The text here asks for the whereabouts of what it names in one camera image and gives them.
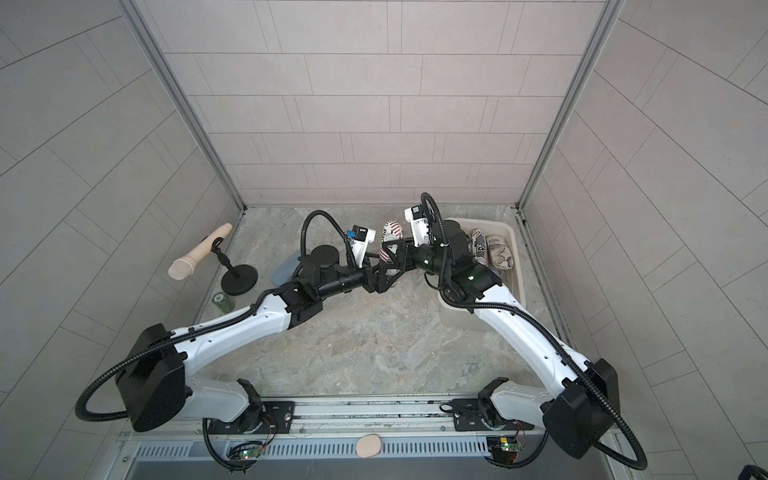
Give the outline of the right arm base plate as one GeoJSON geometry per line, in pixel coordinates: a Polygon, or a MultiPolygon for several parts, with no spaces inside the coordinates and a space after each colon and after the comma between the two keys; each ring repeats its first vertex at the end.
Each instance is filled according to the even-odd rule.
{"type": "Polygon", "coordinates": [[[530,431],[535,428],[519,420],[503,419],[487,399],[451,399],[440,405],[440,411],[452,418],[458,432],[530,431]]]}

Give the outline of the black microphone stand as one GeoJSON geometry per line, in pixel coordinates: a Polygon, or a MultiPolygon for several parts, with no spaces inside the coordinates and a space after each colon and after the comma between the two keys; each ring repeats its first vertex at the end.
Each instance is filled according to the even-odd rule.
{"type": "Polygon", "coordinates": [[[226,269],[220,285],[222,291],[230,296],[240,296],[250,291],[258,281],[257,270],[247,264],[234,266],[229,257],[221,250],[223,237],[216,237],[211,245],[211,252],[216,255],[218,262],[226,269]]]}

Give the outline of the right circuit board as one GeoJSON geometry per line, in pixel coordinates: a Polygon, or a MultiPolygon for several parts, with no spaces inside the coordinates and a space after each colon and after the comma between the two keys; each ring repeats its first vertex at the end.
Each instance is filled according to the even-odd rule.
{"type": "Polygon", "coordinates": [[[513,437],[493,437],[486,438],[487,449],[492,457],[507,458],[517,457],[524,449],[525,443],[513,437]]]}

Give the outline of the magazine print glasses case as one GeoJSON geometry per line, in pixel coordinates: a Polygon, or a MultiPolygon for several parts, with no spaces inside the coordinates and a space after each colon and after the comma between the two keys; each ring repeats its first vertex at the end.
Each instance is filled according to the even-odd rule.
{"type": "Polygon", "coordinates": [[[400,270],[399,250],[402,238],[402,227],[397,221],[390,220],[384,224],[379,260],[387,277],[396,276],[400,270]]]}

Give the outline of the left circuit board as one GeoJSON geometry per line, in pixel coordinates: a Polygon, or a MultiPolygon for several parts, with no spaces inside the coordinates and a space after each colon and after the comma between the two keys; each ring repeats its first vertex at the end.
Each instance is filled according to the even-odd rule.
{"type": "Polygon", "coordinates": [[[263,450],[262,441],[248,441],[231,447],[227,459],[233,462],[256,461],[263,450]]]}

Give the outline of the pink oval tag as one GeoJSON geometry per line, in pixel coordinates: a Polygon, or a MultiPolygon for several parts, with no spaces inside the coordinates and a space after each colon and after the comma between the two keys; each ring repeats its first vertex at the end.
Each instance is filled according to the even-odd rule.
{"type": "Polygon", "coordinates": [[[382,448],[382,439],[376,434],[369,434],[358,439],[355,444],[355,453],[361,459],[368,459],[379,455],[382,448]]]}

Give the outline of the newspaper case front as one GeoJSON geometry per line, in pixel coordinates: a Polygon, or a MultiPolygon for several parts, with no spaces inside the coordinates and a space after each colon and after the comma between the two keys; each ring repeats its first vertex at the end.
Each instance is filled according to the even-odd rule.
{"type": "Polygon", "coordinates": [[[488,243],[485,233],[481,229],[471,232],[471,248],[473,258],[481,265],[489,265],[488,243]]]}

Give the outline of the cream plastic storage box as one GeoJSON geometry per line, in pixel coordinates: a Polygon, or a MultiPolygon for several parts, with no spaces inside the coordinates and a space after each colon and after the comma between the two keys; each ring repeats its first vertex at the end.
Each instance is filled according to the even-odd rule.
{"type": "MultiPolygon", "coordinates": [[[[483,232],[486,241],[490,244],[490,267],[500,274],[503,283],[509,288],[512,295],[525,307],[526,297],[523,287],[520,256],[517,248],[516,235],[512,227],[498,221],[448,218],[448,221],[456,222],[460,228],[472,237],[474,230],[483,232]]],[[[466,310],[460,310],[447,305],[442,299],[439,301],[439,318],[448,327],[467,331],[492,332],[493,328],[476,315],[466,310]]]]}

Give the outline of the map print glasses case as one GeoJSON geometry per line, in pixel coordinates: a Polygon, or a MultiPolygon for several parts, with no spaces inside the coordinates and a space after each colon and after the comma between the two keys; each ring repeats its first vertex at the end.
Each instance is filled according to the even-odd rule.
{"type": "Polygon", "coordinates": [[[486,239],[492,268],[499,271],[512,270],[515,266],[515,258],[506,239],[500,235],[488,235],[486,239]]]}

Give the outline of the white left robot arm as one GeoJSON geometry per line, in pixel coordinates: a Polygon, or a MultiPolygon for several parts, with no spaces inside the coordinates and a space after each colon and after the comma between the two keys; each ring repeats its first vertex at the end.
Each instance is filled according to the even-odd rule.
{"type": "Polygon", "coordinates": [[[255,428],[261,397],[247,380],[199,379],[206,365],[251,342],[297,327],[323,308],[325,299],[362,288],[384,293],[412,269],[406,240],[383,243],[377,264],[354,248],[353,262],[342,266],[339,252],[321,245],[301,257],[290,280],[263,291],[250,306],[173,331],[156,324],[145,329],[129,355],[97,377],[75,404],[86,422],[127,419],[136,432],[171,420],[209,418],[255,428]]]}

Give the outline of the light blue glasses case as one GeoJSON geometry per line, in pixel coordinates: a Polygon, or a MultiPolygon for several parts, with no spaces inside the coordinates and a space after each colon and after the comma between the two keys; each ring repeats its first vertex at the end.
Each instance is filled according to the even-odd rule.
{"type": "Polygon", "coordinates": [[[300,251],[296,250],[286,258],[272,273],[270,280],[275,287],[289,282],[295,275],[296,269],[300,266],[300,251]]]}

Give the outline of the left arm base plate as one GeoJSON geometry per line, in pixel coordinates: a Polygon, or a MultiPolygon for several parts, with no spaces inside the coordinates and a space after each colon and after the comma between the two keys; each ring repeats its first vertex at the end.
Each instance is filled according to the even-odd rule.
{"type": "Polygon", "coordinates": [[[293,401],[264,401],[260,408],[249,406],[232,422],[213,420],[208,432],[214,435],[288,434],[295,407],[293,401]]]}

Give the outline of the circuit board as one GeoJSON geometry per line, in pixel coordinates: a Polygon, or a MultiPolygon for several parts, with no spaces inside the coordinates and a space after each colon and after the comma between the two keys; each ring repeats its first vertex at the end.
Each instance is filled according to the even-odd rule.
{"type": "Polygon", "coordinates": [[[227,459],[233,462],[256,461],[263,450],[262,441],[248,441],[231,447],[227,459]]]}
{"type": "Polygon", "coordinates": [[[513,437],[493,437],[486,438],[487,449],[492,457],[507,458],[517,457],[524,449],[525,443],[513,437]]]}

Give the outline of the beige microphone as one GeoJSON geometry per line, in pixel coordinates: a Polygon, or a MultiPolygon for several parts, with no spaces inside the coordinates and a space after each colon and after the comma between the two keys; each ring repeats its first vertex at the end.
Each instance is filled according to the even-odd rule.
{"type": "Polygon", "coordinates": [[[168,268],[168,275],[170,278],[176,281],[181,281],[191,276],[203,259],[210,253],[213,253],[223,240],[229,236],[232,230],[233,225],[231,223],[224,223],[205,237],[187,254],[175,259],[168,268]]]}

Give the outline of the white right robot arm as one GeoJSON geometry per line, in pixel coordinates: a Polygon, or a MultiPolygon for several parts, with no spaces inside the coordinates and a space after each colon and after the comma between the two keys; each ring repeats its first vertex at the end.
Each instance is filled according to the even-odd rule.
{"type": "Polygon", "coordinates": [[[407,238],[399,223],[385,224],[379,251],[384,270],[413,267],[436,276],[447,305],[476,315],[521,355],[548,395],[531,420],[565,453],[581,458],[595,448],[624,466],[646,469],[643,447],[620,413],[615,369],[590,361],[529,314],[502,278],[477,261],[457,223],[434,227],[419,219],[413,225],[417,236],[407,238]]]}

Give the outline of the aluminium rail frame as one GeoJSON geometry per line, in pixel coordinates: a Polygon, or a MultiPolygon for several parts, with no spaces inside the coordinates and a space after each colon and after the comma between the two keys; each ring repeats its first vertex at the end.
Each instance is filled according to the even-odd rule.
{"type": "Polygon", "coordinates": [[[232,422],[249,406],[260,408],[264,401],[293,401],[296,404],[288,434],[383,431],[393,429],[415,434],[444,426],[455,431],[452,418],[440,405],[456,398],[480,398],[491,402],[506,420],[519,420],[544,429],[531,419],[536,406],[547,400],[546,390],[528,387],[499,377],[476,394],[464,396],[405,395],[351,397],[265,398],[245,380],[209,382],[202,380],[171,393],[153,393],[147,399],[126,401],[128,422],[135,432],[149,432],[173,421],[208,418],[232,422]]]}

